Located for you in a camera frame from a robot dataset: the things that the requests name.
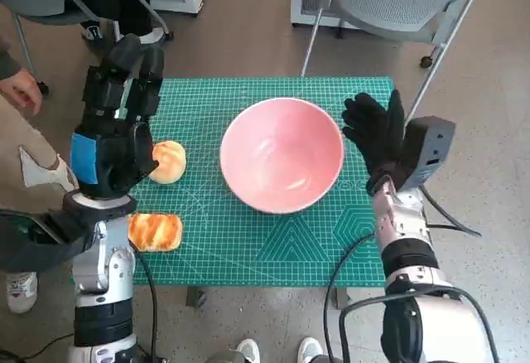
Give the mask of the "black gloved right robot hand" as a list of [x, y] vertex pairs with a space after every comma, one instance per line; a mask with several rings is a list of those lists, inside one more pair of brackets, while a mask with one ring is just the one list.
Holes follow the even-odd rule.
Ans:
[[385, 178], [398, 173], [405, 130], [401, 95], [393, 90], [387, 108], [367, 93], [346, 99], [344, 106], [342, 132], [363, 156], [369, 174], [366, 190], [372, 196]]

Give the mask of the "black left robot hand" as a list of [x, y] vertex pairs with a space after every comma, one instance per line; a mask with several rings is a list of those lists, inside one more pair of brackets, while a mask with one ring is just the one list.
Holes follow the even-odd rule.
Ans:
[[143, 51], [139, 37], [128, 34], [89, 67], [70, 149], [70, 168], [86, 196], [124, 196], [158, 167], [149, 120], [160, 103], [163, 66], [161, 47]]

